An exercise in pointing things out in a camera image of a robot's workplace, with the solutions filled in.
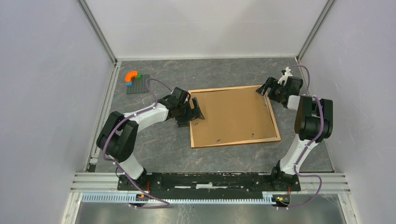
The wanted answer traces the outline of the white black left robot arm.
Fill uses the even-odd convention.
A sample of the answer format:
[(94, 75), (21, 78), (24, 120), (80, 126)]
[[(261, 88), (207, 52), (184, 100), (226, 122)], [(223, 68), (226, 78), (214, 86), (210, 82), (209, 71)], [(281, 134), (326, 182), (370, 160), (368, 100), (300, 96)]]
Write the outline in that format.
[(113, 162), (124, 171), (131, 187), (141, 190), (147, 184), (147, 171), (133, 154), (138, 133), (169, 119), (174, 119), (178, 127), (185, 127), (193, 120), (204, 118), (197, 98), (176, 87), (171, 94), (143, 109), (110, 113), (97, 137), (96, 146), (102, 150), (105, 161)]

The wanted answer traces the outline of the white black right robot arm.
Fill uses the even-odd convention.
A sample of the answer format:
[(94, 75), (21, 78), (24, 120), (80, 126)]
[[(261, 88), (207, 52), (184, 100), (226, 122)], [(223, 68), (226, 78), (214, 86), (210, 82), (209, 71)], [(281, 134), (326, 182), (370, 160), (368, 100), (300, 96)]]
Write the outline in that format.
[(301, 164), (314, 147), (332, 134), (333, 101), (300, 95), (302, 86), (303, 80), (298, 77), (269, 77), (256, 89), (260, 95), (297, 112), (294, 123), (295, 138), (287, 154), (278, 161), (270, 174), (269, 183), (275, 190), (286, 187), (296, 189)]

